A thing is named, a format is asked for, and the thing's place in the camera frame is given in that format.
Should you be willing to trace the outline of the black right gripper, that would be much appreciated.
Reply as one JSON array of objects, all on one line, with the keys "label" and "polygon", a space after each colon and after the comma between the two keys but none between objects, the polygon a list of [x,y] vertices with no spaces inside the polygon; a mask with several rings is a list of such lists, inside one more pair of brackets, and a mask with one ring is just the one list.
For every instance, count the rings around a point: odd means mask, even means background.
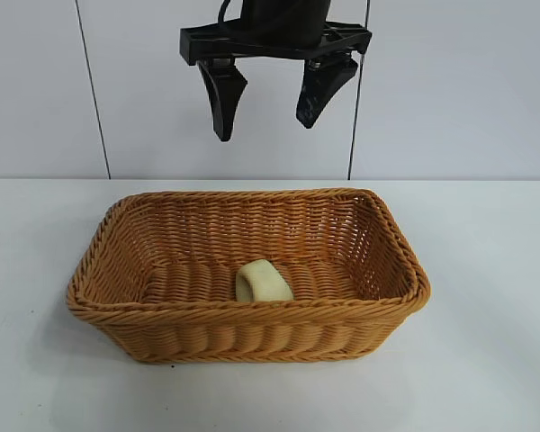
[{"label": "black right gripper", "polygon": [[202,75],[212,127],[222,142],[231,139],[239,100],[248,84],[236,58],[306,60],[296,118],[311,129],[330,100],[358,70],[350,52],[364,54],[372,33],[357,23],[329,22],[329,1],[243,1],[229,19],[223,1],[217,21],[183,28],[179,52]]}]

